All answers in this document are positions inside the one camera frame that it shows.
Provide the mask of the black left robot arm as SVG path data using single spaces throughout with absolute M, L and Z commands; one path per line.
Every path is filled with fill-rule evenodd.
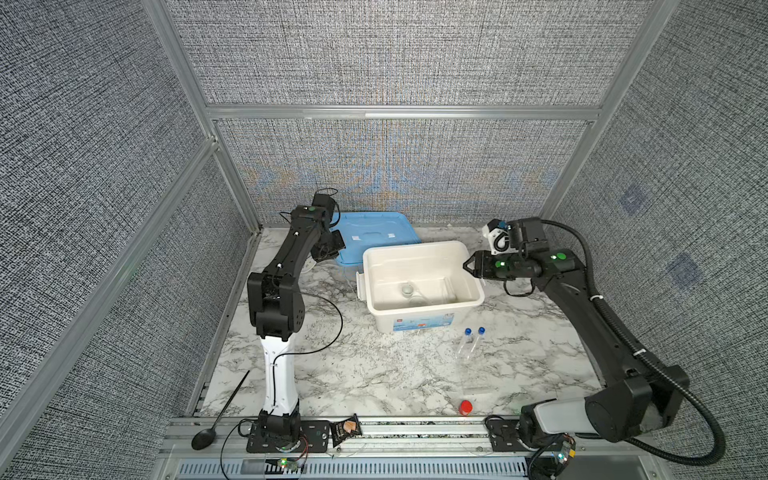
M 258 432 L 279 448 L 295 446 L 301 435 L 299 396 L 295 383 L 294 336 L 303 326 L 306 308 L 300 275 L 308 259 L 320 263 L 345 249 L 332 228 L 340 219 L 333 189 L 317 191 L 308 205 L 290 212 L 290 228 L 273 260 L 246 282 L 249 317 L 264 353 L 266 393 L 257 417 Z

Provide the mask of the white plastic storage bin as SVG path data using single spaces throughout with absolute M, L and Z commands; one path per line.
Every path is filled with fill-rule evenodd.
M 356 274 L 358 298 L 384 334 L 459 326 L 485 301 L 480 280 L 462 268 L 469 257 L 457 240 L 370 248 Z M 416 289 L 410 299 L 401 294 L 406 282 Z

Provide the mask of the blue capped test tube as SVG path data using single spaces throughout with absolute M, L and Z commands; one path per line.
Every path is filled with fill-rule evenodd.
M 456 351 L 456 358 L 462 359 L 468 355 L 474 343 L 473 330 L 469 327 L 465 328 L 460 338 L 459 345 Z
M 480 345 L 485 338 L 485 333 L 486 333 L 486 329 L 484 327 L 479 327 L 477 329 L 477 332 L 475 334 L 475 337 L 474 337 L 471 349 L 469 350 L 467 358 L 471 358 L 472 356 L 478 353 Z

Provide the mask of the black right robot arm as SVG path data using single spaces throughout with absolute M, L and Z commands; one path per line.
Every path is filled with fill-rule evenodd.
M 493 219 L 482 228 L 488 249 L 463 264 L 478 279 L 529 279 L 575 328 L 596 371 L 601 390 L 575 400 L 546 400 L 522 408 L 518 435 L 529 448 L 559 434 L 587 434 L 616 443 L 664 429 L 683 402 L 689 378 L 679 366 L 666 366 L 645 349 L 615 315 L 595 283 L 593 256 L 585 238 L 577 254 L 552 245 L 547 221 L 530 217 Z

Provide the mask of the blue plastic bin lid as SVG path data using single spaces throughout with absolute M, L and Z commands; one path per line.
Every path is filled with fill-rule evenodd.
M 406 216 L 397 212 L 345 212 L 332 230 L 340 232 L 345 243 L 336 258 L 341 267 L 361 267 L 370 248 L 421 242 Z

